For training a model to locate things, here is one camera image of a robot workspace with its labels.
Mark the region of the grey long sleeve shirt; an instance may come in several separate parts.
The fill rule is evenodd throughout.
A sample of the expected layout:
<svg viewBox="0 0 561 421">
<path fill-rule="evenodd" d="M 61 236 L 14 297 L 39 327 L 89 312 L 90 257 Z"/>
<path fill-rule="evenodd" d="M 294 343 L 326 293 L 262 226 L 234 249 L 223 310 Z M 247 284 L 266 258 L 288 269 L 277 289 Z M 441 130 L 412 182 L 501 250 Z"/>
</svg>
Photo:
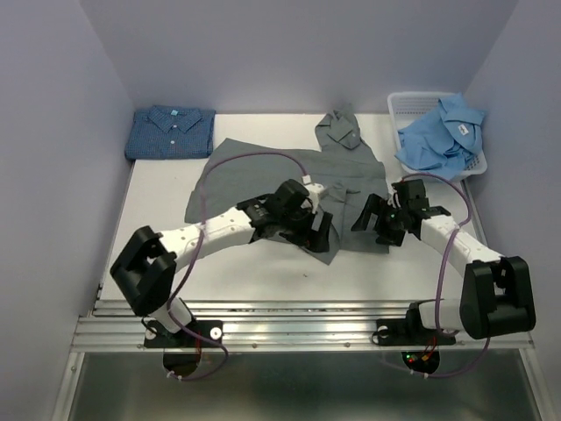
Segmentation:
<svg viewBox="0 0 561 421">
<path fill-rule="evenodd" d="M 226 139 L 209 157 L 185 210 L 186 223 L 213 218 L 236 203 L 273 193 L 288 179 L 299 180 L 307 170 L 313 182 L 327 188 L 321 210 L 333 215 L 330 250 L 316 259 L 330 264 L 340 250 L 387 254 L 388 246 L 376 243 L 377 236 L 352 232 L 370 194 L 387 196 L 385 168 L 361 137 L 359 122 L 351 106 L 326 114 L 316 125 L 319 150 L 289 149 L 285 156 L 272 155 L 269 148 Z"/>
</svg>

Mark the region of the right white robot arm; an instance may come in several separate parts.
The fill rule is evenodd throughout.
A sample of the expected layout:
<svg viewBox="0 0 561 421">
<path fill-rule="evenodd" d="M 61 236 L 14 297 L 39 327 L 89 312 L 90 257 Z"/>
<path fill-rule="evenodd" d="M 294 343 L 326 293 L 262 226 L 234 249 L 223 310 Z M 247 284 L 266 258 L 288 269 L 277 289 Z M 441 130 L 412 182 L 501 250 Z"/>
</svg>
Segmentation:
<svg viewBox="0 0 561 421">
<path fill-rule="evenodd" d="M 528 263 L 481 243 L 442 206 L 430 205 L 426 173 L 393 183 L 393 194 L 371 194 L 352 226 L 371 226 L 377 243 L 401 246 L 411 234 L 441 254 L 436 296 L 409 305 L 403 318 L 377 320 L 373 341 L 379 346 L 453 345 L 457 334 L 490 339 L 536 326 Z"/>
</svg>

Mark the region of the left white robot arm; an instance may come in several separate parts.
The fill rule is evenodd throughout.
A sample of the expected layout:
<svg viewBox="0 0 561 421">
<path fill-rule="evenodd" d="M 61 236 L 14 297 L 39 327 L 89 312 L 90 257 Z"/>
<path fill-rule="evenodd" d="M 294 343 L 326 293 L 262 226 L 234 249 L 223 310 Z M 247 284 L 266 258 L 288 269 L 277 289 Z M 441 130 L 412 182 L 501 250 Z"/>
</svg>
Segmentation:
<svg viewBox="0 0 561 421">
<path fill-rule="evenodd" d="M 325 192 L 304 176 L 206 221 L 163 232 L 140 227 L 113 262 L 110 276 L 133 313 L 154 319 L 175 345 L 199 339 L 217 346 L 217 338 L 195 332 L 192 312 L 172 290 L 175 275 L 191 272 L 204 257 L 275 235 L 312 253 L 329 252 L 332 215 L 319 210 Z"/>
</svg>

